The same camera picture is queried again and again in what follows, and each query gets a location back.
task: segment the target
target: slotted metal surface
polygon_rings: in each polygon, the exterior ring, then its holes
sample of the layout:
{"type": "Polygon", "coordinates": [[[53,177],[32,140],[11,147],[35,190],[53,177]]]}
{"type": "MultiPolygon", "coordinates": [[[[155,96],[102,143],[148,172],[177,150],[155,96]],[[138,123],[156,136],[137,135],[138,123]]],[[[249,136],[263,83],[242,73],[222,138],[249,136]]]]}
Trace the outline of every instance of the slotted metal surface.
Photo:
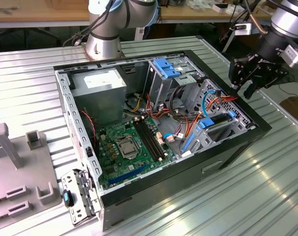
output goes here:
{"type": "MultiPolygon", "coordinates": [[[[193,50],[228,82],[229,62],[196,37],[122,44],[126,56],[193,50]]],[[[0,122],[10,138],[44,131],[56,177],[80,167],[62,116],[53,65],[87,61],[81,47],[0,53],[0,122]]],[[[255,93],[248,102],[273,129],[232,166],[102,233],[73,228],[61,203],[0,235],[298,235],[298,126],[255,93]]]]}

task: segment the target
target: desk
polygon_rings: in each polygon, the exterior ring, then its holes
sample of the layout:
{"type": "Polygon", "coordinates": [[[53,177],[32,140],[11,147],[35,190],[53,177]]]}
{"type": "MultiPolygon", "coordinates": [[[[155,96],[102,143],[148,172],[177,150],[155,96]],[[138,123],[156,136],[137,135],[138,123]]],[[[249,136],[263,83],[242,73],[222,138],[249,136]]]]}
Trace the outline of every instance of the desk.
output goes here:
{"type": "MultiPolygon", "coordinates": [[[[229,82],[229,61],[203,39],[122,43],[128,57],[178,50],[193,50],[229,82]]],[[[7,123],[10,138],[34,129],[45,132],[60,191],[61,176],[81,165],[62,115],[53,66],[84,61],[79,46],[0,53],[0,122],[7,123]]],[[[272,126],[264,138],[231,166],[115,225],[106,235],[298,235],[298,121],[263,91],[247,103],[272,126]]],[[[63,203],[0,230],[0,236],[43,233],[105,235],[97,219],[74,228],[63,203]]]]}
{"type": "MultiPolygon", "coordinates": [[[[254,16],[258,20],[269,20],[270,15],[261,10],[255,10],[254,16]]],[[[231,15],[218,13],[212,9],[196,11],[189,6],[168,6],[162,7],[162,22],[168,23],[219,23],[229,22],[231,15]]]]}
{"type": "MultiPolygon", "coordinates": [[[[0,7],[18,6],[12,15],[0,12],[0,28],[85,26],[89,24],[88,10],[55,10],[46,0],[3,0],[0,7]]],[[[263,11],[255,13],[258,20],[268,20],[263,11]]],[[[196,11],[188,6],[162,7],[163,24],[228,22],[230,15],[212,9],[196,11]]]]}

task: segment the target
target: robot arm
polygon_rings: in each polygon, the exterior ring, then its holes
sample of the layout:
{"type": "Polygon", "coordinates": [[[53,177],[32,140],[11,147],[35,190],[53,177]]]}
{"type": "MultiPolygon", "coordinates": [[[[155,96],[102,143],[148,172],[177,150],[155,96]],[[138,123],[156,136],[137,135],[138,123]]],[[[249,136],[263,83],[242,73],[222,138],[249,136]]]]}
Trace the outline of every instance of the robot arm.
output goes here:
{"type": "Polygon", "coordinates": [[[89,34],[86,53],[93,60],[112,59],[122,55],[119,31],[155,23],[159,6],[157,0],[90,0],[89,12],[90,23],[99,25],[89,34]]]}
{"type": "Polygon", "coordinates": [[[266,30],[257,25],[262,34],[257,47],[246,58],[234,59],[230,65],[229,79],[235,92],[247,81],[251,83],[244,92],[246,99],[257,89],[269,88],[285,77],[288,71],[282,68],[284,63],[290,67],[298,65],[298,0],[275,4],[279,8],[271,18],[271,27],[266,30]]]}

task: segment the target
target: motherboard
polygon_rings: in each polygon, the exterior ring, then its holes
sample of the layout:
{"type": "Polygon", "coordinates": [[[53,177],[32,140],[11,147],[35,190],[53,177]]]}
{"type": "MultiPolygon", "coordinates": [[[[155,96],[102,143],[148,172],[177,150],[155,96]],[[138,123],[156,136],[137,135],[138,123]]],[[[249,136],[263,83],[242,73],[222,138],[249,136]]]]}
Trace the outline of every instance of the motherboard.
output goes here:
{"type": "Polygon", "coordinates": [[[141,174],[171,163],[171,148],[157,138],[159,130],[152,118],[128,121],[96,131],[100,137],[99,163],[103,174],[99,183],[112,188],[141,174]]]}

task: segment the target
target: metal latch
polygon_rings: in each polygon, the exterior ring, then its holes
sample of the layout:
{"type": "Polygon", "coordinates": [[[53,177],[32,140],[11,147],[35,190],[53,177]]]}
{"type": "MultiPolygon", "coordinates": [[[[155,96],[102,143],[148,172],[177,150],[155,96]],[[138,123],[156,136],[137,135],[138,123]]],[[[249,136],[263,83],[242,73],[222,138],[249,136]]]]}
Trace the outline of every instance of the metal latch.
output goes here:
{"type": "Polygon", "coordinates": [[[74,226],[94,216],[99,218],[101,204],[87,171],[71,170],[62,178],[63,198],[74,226]]]}

